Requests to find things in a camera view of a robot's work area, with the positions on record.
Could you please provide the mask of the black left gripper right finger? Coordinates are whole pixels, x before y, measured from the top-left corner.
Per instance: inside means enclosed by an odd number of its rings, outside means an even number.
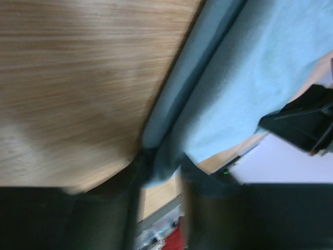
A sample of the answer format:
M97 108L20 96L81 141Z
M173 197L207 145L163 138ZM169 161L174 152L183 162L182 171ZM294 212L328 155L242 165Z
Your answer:
M332 249L332 185L240 184L181 165L189 249Z

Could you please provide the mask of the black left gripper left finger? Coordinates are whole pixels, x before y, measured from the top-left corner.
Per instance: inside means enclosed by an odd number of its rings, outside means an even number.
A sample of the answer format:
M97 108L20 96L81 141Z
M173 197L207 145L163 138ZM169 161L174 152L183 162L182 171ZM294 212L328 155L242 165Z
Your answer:
M1 188L1 249L133 249L140 192L155 151L141 151L85 193Z

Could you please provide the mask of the blue-grey t shirt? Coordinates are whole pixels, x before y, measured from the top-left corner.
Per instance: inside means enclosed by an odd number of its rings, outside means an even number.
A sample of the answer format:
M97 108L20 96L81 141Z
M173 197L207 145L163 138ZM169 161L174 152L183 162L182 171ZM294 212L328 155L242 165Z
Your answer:
M142 135L145 186L256 133L332 50L332 1L207 1Z

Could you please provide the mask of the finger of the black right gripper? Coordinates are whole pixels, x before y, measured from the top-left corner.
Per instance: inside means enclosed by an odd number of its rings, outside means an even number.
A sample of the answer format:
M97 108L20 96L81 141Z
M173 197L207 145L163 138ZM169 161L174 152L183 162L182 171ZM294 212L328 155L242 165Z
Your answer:
M261 118L259 127L309 155L332 152L332 89L311 85L279 112Z

